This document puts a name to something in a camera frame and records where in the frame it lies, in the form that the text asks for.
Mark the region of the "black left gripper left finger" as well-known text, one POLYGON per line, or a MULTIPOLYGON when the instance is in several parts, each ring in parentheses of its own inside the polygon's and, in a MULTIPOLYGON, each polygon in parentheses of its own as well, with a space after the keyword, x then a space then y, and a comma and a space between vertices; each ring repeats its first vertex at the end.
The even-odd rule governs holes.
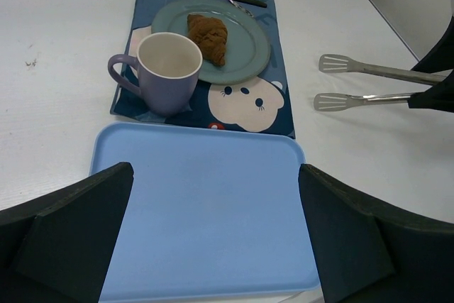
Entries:
POLYGON ((120 162, 1 211, 2 302, 98 302, 133 185, 120 162))

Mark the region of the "dark blue bear placemat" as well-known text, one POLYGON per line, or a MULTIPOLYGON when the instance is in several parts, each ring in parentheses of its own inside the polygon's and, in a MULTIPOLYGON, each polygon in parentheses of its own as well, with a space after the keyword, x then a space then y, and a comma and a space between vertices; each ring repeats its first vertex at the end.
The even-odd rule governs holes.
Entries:
MULTIPOLYGON (((165 5, 177 0, 135 0, 126 52, 134 55, 138 42, 154 30, 152 21, 165 5)), ((163 118, 127 89, 117 87, 110 112, 141 122, 197 128, 227 129, 295 137, 287 75, 282 56, 275 0, 258 0, 264 8, 247 8, 269 38, 268 66, 247 82, 215 85, 199 81, 189 106, 176 116, 163 118)))

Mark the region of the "lavender ceramic mug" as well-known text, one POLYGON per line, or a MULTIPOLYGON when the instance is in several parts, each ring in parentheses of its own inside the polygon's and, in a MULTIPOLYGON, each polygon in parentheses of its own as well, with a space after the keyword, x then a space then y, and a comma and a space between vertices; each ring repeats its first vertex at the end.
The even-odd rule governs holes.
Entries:
POLYGON ((170 32, 152 33, 140 40, 136 56, 117 54, 107 63, 108 73, 121 87, 140 97, 159 116, 178 114, 191 99, 199 79, 203 56, 189 38, 170 32), (125 64, 136 70, 135 86, 115 71, 125 64))

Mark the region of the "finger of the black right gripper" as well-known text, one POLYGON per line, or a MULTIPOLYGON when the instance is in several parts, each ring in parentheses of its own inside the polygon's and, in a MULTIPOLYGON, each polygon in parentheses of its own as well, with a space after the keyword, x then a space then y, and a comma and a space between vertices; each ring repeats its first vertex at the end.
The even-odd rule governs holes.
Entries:
POLYGON ((408 100, 410 109, 433 109, 454 112, 454 75, 451 72, 442 82, 421 93, 412 94, 408 100))
POLYGON ((452 70, 453 51, 454 18, 451 17, 450 23, 441 39, 411 70, 429 74, 452 70))

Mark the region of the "teal green ceramic plate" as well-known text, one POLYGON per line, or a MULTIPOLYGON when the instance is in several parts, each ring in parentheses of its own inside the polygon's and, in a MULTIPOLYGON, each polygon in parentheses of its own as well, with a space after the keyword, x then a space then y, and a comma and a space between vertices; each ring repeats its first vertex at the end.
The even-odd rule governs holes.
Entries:
POLYGON ((199 79, 211 84, 237 84, 258 76, 270 61, 269 39, 258 22, 222 0, 175 0, 164 5, 152 21, 152 30, 188 35, 187 16, 217 18, 228 31, 226 64, 203 61, 199 79))

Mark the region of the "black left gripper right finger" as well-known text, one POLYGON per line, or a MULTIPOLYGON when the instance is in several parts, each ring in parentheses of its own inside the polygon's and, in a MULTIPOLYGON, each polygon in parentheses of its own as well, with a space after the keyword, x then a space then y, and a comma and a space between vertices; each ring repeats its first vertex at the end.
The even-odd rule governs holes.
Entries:
POLYGON ((453 224, 303 164, 299 193, 325 302, 452 302, 453 224))

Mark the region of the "light blue plastic tray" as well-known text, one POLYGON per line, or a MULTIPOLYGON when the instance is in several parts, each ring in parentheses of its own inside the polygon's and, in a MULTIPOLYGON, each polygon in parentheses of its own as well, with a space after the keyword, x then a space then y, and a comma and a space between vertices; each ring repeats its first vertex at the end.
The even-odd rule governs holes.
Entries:
POLYGON ((278 294, 319 286, 291 138, 114 123, 91 173, 129 162, 133 187, 102 302, 278 294))

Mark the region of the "silver metal tongs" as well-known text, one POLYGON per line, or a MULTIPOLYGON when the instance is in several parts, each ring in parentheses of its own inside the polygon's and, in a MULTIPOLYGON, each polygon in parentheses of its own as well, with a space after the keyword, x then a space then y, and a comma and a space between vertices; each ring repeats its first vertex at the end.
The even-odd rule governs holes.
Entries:
MULTIPOLYGON (((319 58, 319 70, 323 73, 359 72, 405 82, 433 86, 445 79, 443 75, 427 74, 412 70, 371 65, 358 62, 344 55, 324 54, 319 58)), ((339 93, 320 93, 314 97, 316 111, 343 111, 358 106, 407 103, 412 93, 354 96, 339 93)))

